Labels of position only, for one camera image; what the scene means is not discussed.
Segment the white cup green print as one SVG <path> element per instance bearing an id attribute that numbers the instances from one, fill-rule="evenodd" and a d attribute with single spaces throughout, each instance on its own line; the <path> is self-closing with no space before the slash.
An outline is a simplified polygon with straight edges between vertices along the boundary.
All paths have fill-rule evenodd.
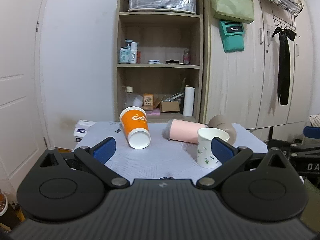
<path id="1" fill-rule="evenodd" d="M 222 139 L 224 142 L 228 142 L 230 136 L 227 132 L 218 128 L 201 128 L 197 132 L 197 164 L 202 168 L 213 169 L 221 165 L 217 157 L 212 153 L 212 140 L 215 137 Z"/>

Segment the taupe brown plastic cup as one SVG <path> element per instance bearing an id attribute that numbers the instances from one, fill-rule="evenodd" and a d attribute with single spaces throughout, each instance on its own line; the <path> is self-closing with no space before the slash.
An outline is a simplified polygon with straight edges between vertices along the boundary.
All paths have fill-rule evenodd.
<path id="1" fill-rule="evenodd" d="M 216 115 L 212 117 L 208 122 L 208 126 L 211 128 L 218 128 L 227 132 L 230 137 L 228 143 L 231 145 L 235 143 L 236 130 L 233 127 L 233 125 L 223 115 Z"/>

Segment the orange coco paper cup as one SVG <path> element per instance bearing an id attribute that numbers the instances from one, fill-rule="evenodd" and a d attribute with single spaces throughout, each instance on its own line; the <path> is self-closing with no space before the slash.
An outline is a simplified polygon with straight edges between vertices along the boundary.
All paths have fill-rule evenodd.
<path id="1" fill-rule="evenodd" d="M 141 150 L 149 146 L 151 135 L 144 109 L 136 106 L 125 108 L 120 114 L 120 122 L 132 148 Z"/>

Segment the geometric patterned fabric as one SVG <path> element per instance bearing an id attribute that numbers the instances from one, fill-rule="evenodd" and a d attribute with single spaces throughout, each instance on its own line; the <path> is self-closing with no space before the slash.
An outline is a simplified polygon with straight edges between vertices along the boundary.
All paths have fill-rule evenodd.
<path id="1" fill-rule="evenodd" d="M 320 114 L 310 116 L 310 124 L 313 127 L 320 127 Z"/>

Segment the white box on floor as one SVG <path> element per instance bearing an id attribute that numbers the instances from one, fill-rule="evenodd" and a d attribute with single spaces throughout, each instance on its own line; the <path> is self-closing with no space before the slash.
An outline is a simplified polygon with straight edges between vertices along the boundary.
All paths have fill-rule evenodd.
<path id="1" fill-rule="evenodd" d="M 79 120 L 76 125 L 73 132 L 73 136 L 75 138 L 75 142 L 80 142 L 84 136 L 87 134 L 88 130 L 91 126 L 95 124 L 95 121 L 89 121 L 89 120 Z"/>

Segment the black ribbon bow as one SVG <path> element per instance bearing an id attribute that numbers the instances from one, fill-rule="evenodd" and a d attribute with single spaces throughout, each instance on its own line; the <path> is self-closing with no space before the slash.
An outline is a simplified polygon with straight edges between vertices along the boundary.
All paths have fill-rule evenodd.
<path id="1" fill-rule="evenodd" d="M 290 77 L 291 77 L 291 57 L 288 40 L 294 42 L 296 33 L 291 29 L 281 29 L 277 27 L 272 37 L 279 35 L 279 67 L 277 82 L 277 97 L 279 104 L 285 106 L 289 104 Z"/>

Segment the pink tumbler bottle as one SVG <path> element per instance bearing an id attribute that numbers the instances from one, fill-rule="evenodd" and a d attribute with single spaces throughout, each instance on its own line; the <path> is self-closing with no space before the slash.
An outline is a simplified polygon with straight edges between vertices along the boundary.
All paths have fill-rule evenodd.
<path id="1" fill-rule="evenodd" d="M 205 124 L 171 119 L 162 131 L 163 138 L 180 142 L 197 144 L 198 130 L 206 128 Z"/>

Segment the white patterned tablecloth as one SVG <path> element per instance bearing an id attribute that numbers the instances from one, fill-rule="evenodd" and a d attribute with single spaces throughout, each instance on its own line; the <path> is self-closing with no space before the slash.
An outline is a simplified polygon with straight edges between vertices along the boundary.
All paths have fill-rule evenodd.
<path id="1" fill-rule="evenodd" d="M 76 147 L 93 147 L 107 137 L 114 137 L 116 152 L 106 166 L 129 181 L 134 179 L 191 179 L 197 182 L 211 172 L 197 164 L 197 146 L 165 139 L 165 123 L 149 123 L 150 145 L 142 150 L 131 148 L 119 122 L 101 121 L 90 127 Z"/>

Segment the clear bottle white cap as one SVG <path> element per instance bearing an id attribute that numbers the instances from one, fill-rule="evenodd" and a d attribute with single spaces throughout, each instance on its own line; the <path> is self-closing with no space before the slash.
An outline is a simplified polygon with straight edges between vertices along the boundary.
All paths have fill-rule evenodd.
<path id="1" fill-rule="evenodd" d="M 133 93 L 133 87 L 132 86 L 126 86 L 126 93 L 125 93 L 125 106 L 131 107 L 133 106 L 135 95 Z"/>

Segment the light wood wardrobe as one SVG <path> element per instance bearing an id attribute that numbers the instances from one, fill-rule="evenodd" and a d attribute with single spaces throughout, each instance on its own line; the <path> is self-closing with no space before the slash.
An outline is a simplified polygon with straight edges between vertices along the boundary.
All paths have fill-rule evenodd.
<path id="1" fill-rule="evenodd" d="M 210 0 L 204 2 L 205 59 L 201 122 L 216 115 L 249 129 L 261 140 L 269 132 L 280 140 L 299 137 L 310 114 L 313 40 L 308 8 L 292 17 L 267 0 L 253 0 L 255 19 L 244 26 L 244 51 L 225 53 Z M 289 43 L 289 103 L 277 100 L 279 41 L 276 27 L 291 25 L 297 37 Z"/>

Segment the white paper towel roll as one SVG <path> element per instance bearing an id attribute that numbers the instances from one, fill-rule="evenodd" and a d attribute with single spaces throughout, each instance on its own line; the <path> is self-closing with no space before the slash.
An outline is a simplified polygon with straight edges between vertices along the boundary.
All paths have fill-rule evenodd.
<path id="1" fill-rule="evenodd" d="M 184 116 L 192 116 L 194 109 L 194 96 L 195 96 L 195 88 L 194 87 L 186 87 L 184 92 L 184 106 L 183 106 L 183 115 Z"/>

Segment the pink flat box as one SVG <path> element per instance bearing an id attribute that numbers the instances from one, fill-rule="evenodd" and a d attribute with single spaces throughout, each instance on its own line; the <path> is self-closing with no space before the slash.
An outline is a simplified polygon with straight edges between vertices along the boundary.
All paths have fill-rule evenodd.
<path id="1" fill-rule="evenodd" d="M 153 110 L 146 110 L 145 112 L 146 112 L 147 115 L 150 115 L 150 116 L 159 116 L 161 114 L 159 108 L 156 108 L 156 109 L 153 109 Z"/>

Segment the small orange printed box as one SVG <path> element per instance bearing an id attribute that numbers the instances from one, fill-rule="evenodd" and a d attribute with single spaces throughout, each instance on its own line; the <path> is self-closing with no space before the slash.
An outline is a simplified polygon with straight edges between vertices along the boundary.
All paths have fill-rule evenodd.
<path id="1" fill-rule="evenodd" d="M 143 95 L 143 109 L 147 111 L 153 110 L 154 95 L 145 93 Z"/>

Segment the small cardboard box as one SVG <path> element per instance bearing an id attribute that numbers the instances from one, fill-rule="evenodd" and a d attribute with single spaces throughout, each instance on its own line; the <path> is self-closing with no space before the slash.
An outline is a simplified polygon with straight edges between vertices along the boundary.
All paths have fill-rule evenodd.
<path id="1" fill-rule="evenodd" d="M 178 101 L 162 101 L 160 105 L 162 113 L 176 113 L 180 111 L 180 103 Z"/>

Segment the small pink bottle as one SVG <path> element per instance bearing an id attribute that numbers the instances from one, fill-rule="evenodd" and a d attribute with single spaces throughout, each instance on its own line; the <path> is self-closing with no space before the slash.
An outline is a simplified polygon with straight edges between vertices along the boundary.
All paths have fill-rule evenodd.
<path id="1" fill-rule="evenodd" d="M 183 54 L 183 64 L 190 64 L 190 51 L 188 48 L 185 48 L 184 54 Z"/>

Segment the teal wipes canister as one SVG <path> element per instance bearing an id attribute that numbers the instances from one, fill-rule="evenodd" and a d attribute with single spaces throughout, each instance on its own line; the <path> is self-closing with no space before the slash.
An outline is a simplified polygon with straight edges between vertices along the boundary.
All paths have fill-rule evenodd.
<path id="1" fill-rule="evenodd" d="M 122 47 L 119 50 L 119 63 L 130 63 L 130 51 L 129 47 Z"/>

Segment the red liquid clear bottle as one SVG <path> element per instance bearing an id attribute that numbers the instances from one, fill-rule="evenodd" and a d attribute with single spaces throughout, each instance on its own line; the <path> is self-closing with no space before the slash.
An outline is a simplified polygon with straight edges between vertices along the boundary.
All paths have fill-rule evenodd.
<path id="1" fill-rule="evenodd" d="M 140 59 L 141 59 L 141 52 L 137 51 L 137 61 L 136 61 L 137 64 L 140 64 Z"/>

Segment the white lotion bottle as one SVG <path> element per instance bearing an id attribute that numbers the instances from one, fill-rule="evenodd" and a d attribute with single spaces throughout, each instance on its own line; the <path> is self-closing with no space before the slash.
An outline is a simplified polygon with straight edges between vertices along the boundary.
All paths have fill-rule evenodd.
<path id="1" fill-rule="evenodd" d="M 137 42 L 132 42 L 130 46 L 130 63 L 131 64 L 136 64 L 137 63 L 137 47 L 138 43 Z"/>

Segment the teal redmi pouch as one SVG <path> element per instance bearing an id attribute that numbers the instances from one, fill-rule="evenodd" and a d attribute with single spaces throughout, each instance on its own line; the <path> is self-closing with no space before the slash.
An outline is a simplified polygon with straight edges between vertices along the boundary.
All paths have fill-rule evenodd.
<path id="1" fill-rule="evenodd" d="M 240 22 L 219 21 L 219 32 L 225 53 L 244 51 L 244 26 Z"/>

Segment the light green bag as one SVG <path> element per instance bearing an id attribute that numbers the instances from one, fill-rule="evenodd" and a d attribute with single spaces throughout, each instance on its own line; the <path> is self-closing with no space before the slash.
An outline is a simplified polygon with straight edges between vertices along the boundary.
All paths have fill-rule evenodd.
<path id="1" fill-rule="evenodd" d="M 210 5 L 215 19 L 247 24 L 254 21 L 253 0 L 210 0 Z"/>

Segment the wooden open shelf unit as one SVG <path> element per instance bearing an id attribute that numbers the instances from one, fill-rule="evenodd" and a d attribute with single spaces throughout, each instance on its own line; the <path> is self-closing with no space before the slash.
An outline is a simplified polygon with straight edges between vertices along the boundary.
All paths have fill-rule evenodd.
<path id="1" fill-rule="evenodd" d="M 115 116 L 124 106 L 124 88 L 132 86 L 136 94 L 153 94 L 155 99 L 174 95 L 185 86 L 195 88 L 192 116 L 181 112 L 148 116 L 149 122 L 180 119 L 200 120 L 204 45 L 203 0 L 196 0 L 196 13 L 172 11 L 129 12 L 129 0 L 118 0 L 114 45 Z M 119 63 L 119 50 L 129 39 L 138 43 L 140 64 Z M 183 64 L 185 48 L 190 64 Z"/>

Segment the white door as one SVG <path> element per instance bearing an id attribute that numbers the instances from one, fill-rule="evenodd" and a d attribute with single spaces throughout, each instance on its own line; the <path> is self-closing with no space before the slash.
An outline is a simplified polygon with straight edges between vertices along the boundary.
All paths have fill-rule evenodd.
<path id="1" fill-rule="evenodd" d="M 36 83 L 43 0 L 1 0 L 1 190 L 14 196 L 46 149 Z"/>

